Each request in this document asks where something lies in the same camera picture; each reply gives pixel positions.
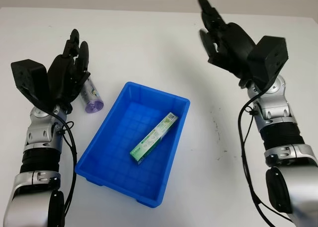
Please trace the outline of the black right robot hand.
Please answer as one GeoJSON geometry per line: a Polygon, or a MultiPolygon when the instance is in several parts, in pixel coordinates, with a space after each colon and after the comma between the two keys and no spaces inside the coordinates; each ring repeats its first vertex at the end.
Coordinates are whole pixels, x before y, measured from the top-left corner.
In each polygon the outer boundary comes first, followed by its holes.
{"type": "Polygon", "coordinates": [[[251,82],[247,57],[255,42],[236,23],[225,23],[208,0],[198,0],[205,29],[199,31],[208,55],[208,62],[239,78],[238,85],[246,88],[251,82]]]}

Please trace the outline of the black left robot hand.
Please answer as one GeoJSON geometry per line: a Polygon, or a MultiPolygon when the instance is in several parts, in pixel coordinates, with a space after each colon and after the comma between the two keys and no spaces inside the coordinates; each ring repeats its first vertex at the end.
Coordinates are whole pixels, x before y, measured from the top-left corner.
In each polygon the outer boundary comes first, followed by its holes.
{"type": "Polygon", "coordinates": [[[78,30],[73,29],[70,38],[66,41],[63,53],[53,60],[47,72],[53,101],[63,108],[66,114],[72,112],[71,103],[77,98],[90,76],[88,64],[88,43],[80,42],[78,30]]]}

